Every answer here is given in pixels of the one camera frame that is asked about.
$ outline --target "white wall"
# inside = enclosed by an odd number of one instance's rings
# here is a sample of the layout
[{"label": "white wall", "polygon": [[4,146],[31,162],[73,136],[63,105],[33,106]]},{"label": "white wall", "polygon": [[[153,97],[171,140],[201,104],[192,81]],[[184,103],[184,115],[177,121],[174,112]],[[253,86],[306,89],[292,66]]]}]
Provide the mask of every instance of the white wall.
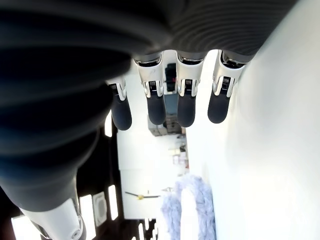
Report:
[{"label": "white wall", "polygon": [[319,10],[298,2],[218,125],[207,118],[214,57],[205,62],[187,141],[190,171],[212,186],[217,240],[320,239]]},{"label": "white wall", "polygon": [[[165,53],[164,66],[171,59],[173,51]],[[132,126],[127,131],[118,131],[117,150],[121,173],[121,188],[124,217],[126,219],[155,218],[158,207],[156,199],[136,200],[124,192],[148,195],[160,194],[170,187],[181,171],[173,165],[170,149],[175,148],[177,135],[153,136],[148,129],[147,100],[141,80],[133,65],[125,76],[127,96],[132,115]]]}]

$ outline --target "robotic hand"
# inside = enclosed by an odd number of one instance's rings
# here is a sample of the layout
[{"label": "robotic hand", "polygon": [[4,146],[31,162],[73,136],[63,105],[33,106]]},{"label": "robotic hand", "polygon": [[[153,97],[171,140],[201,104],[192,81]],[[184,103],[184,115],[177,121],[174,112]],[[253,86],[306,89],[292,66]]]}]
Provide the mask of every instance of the robotic hand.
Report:
[{"label": "robotic hand", "polygon": [[[177,120],[182,127],[190,127],[196,116],[196,97],[201,80],[202,67],[207,53],[176,53],[176,82],[178,89]],[[208,106],[208,118],[214,124],[225,120],[234,85],[245,65],[253,56],[242,56],[218,51],[213,72],[212,93]],[[161,125],[166,119],[164,101],[163,53],[135,57],[141,84],[147,99],[150,121]],[[123,77],[107,81],[114,93],[112,117],[115,126],[127,130],[132,124],[130,107]]]}]

